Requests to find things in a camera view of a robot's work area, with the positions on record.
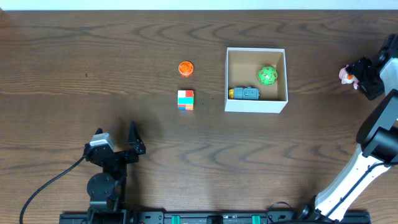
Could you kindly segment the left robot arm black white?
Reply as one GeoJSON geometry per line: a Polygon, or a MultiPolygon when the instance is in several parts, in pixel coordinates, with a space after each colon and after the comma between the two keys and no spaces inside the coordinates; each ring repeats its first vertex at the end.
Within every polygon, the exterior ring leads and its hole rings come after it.
{"type": "Polygon", "coordinates": [[[128,150],[114,151],[115,143],[110,134],[99,128],[91,141],[85,144],[83,156],[86,161],[103,169],[87,183],[90,210],[116,211],[125,202],[127,165],[138,162],[139,156],[146,153],[135,122],[131,123],[127,143],[128,150]]]}

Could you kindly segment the multicoloured block cube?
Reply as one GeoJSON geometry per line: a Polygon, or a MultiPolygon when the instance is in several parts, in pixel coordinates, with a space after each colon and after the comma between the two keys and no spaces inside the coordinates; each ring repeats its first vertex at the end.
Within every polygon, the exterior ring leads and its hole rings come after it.
{"type": "Polygon", "coordinates": [[[179,90],[177,92],[177,106],[180,110],[192,111],[194,106],[194,91],[179,90]]]}

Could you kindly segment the green polyhedral dice ball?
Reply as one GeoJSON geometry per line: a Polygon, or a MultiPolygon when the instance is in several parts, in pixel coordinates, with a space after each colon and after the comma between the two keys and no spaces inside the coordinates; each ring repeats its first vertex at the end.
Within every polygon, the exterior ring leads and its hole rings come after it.
{"type": "Polygon", "coordinates": [[[277,70],[273,66],[262,67],[257,73],[257,80],[264,86],[270,86],[276,83],[278,78],[277,70]]]}

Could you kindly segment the grey yellow toy truck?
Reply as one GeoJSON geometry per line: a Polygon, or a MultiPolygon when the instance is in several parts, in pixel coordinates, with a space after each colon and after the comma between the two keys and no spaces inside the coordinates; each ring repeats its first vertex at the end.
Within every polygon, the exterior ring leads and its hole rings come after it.
{"type": "Polygon", "coordinates": [[[258,100],[259,90],[252,87],[237,87],[228,91],[228,98],[232,100],[258,100]]]}

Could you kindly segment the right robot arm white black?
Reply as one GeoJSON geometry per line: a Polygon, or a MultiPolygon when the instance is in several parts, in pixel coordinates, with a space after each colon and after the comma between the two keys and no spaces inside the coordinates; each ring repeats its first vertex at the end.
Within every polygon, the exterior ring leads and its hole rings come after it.
{"type": "Polygon", "coordinates": [[[339,72],[343,84],[369,100],[385,98],[361,125],[352,158],[337,178],[316,195],[297,219],[341,222],[349,206],[379,175],[397,165],[397,34],[389,34],[373,60],[366,57],[339,72]]]}

